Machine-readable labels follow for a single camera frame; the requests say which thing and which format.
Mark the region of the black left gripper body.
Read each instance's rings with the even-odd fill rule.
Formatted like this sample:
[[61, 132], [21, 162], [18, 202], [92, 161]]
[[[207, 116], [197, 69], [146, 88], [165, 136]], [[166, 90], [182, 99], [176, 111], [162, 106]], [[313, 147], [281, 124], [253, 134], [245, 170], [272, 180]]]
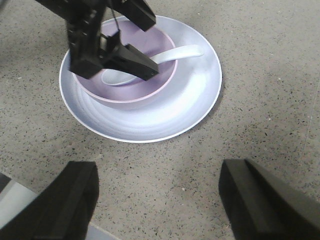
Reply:
[[120, 32], [102, 34], [102, 19], [110, 0], [39, 0], [66, 22], [70, 54], [69, 70], [90, 79], [111, 63], [120, 50]]

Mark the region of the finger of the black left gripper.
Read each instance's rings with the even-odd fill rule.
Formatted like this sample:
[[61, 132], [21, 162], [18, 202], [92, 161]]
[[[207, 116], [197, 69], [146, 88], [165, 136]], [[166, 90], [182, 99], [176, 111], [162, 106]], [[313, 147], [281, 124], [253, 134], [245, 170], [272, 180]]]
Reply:
[[145, 0], [108, 0], [107, 6], [146, 32], [156, 24], [156, 15]]
[[117, 45], [101, 55], [104, 69], [128, 73], [148, 81], [159, 73], [159, 65], [133, 45]]

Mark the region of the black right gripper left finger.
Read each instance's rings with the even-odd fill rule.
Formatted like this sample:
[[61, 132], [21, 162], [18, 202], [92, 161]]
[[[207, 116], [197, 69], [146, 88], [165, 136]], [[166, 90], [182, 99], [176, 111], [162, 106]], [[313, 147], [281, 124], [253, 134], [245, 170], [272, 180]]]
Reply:
[[7, 223], [2, 240], [84, 240], [99, 197], [93, 161], [70, 161], [56, 179]]

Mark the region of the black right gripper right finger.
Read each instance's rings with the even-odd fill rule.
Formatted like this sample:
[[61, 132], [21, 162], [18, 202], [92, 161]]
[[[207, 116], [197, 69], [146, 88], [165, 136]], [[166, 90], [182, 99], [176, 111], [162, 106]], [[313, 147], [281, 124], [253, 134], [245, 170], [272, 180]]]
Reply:
[[237, 240], [318, 240], [320, 204], [249, 159], [225, 159], [219, 195]]

